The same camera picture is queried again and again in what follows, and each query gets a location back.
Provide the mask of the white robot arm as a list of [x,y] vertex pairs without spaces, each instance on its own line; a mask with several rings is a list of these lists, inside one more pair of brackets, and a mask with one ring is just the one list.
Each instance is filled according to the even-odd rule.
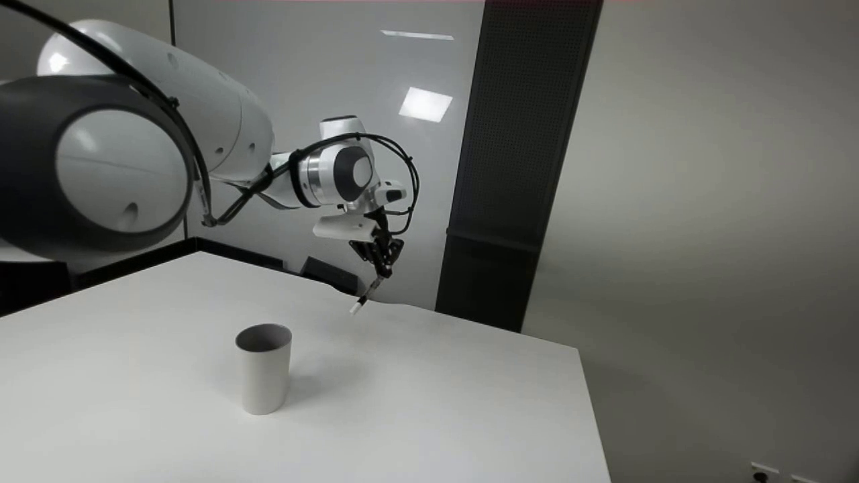
[[191,201],[208,228],[252,199],[314,208],[381,278],[403,248],[415,185],[383,181],[388,136],[353,114],[279,153],[260,98],[218,66],[103,19],[60,20],[3,0],[50,30],[27,77],[0,86],[0,235],[30,248],[130,252],[165,238]]

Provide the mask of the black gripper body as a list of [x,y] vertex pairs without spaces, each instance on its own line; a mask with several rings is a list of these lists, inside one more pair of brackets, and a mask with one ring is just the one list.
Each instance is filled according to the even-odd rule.
[[371,212],[341,212],[328,215],[314,222],[320,238],[349,240],[357,252],[387,248],[391,240],[387,215],[381,208]]

